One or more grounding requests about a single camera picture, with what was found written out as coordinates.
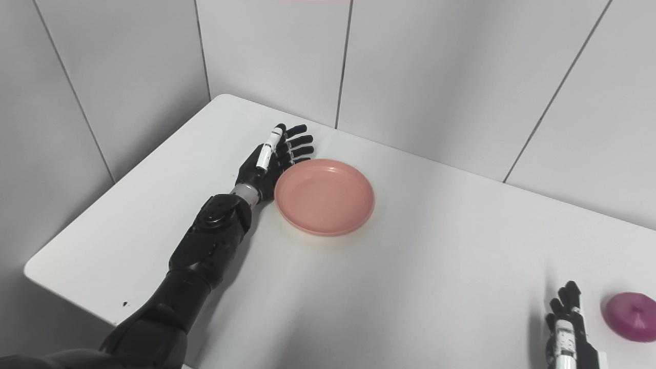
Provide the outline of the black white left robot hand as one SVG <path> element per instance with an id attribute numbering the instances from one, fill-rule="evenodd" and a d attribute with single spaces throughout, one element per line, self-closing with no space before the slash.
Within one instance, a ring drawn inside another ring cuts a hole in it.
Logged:
<path id="1" fill-rule="evenodd" d="M 240 166 L 232 193 L 251 207 L 273 199 L 281 175 L 314 153 L 314 137 L 307 131 L 305 124 L 292 128 L 277 124 Z"/>

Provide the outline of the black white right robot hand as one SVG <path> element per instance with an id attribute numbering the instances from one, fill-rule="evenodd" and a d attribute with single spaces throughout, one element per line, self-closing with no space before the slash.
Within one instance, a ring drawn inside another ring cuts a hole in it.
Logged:
<path id="1" fill-rule="evenodd" d="M 581 290 L 567 282 L 549 301 L 545 357 L 548 368 L 608 368 L 607 355 L 588 339 L 581 308 Z"/>

